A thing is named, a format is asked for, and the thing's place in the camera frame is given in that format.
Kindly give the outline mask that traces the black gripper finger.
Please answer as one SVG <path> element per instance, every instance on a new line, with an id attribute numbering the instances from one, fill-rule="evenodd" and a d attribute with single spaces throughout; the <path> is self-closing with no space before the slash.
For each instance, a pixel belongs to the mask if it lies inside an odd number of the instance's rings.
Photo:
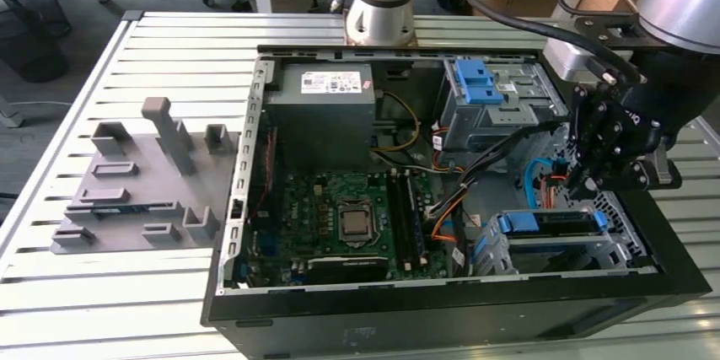
<path id="1" fill-rule="evenodd" d="M 609 172 L 622 131 L 618 104 L 607 92 L 575 84 L 571 93 L 570 133 L 574 165 L 565 187 L 570 198 L 593 198 Z"/>
<path id="2" fill-rule="evenodd" d="M 578 199 L 590 199 L 603 192 L 657 190 L 663 187 L 654 164 L 635 159 L 619 169 L 607 165 L 579 172 Z"/>

